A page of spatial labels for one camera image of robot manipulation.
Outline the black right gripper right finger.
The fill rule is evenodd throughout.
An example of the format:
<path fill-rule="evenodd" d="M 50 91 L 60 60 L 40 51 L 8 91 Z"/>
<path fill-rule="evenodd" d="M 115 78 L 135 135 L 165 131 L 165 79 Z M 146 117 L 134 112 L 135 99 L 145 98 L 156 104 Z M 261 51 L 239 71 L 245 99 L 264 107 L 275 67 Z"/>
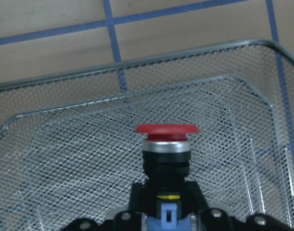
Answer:
<path fill-rule="evenodd" d="M 195 181 L 186 181 L 182 190 L 182 213 L 198 213 L 209 208 L 199 185 Z"/>

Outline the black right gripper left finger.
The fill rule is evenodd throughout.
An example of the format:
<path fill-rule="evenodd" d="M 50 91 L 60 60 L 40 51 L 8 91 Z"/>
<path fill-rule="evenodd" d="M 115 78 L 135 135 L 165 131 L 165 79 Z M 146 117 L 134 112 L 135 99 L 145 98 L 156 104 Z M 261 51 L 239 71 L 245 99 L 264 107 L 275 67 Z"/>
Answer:
<path fill-rule="evenodd" d="M 147 199 L 145 185 L 143 183 L 133 183 L 131 186 L 128 210 L 135 214 L 147 214 Z"/>

